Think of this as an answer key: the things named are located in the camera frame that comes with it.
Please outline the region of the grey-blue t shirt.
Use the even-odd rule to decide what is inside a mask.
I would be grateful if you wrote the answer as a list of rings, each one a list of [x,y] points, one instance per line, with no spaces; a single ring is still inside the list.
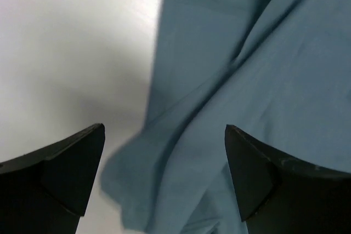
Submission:
[[[163,0],[145,123],[102,190],[140,233],[249,233],[233,125],[350,174],[350,0]]]

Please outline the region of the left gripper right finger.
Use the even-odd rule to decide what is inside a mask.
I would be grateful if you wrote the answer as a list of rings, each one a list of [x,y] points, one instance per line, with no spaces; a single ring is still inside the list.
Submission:
[[[225,129],[241,221],[249,233],[350,233],[350,174],[293,157]]]

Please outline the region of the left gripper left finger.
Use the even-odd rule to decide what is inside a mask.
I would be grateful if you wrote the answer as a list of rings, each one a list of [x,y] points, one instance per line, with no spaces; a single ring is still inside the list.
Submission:
[[[1,233],[75,233],[104,143],[98,123],[1,163]]]

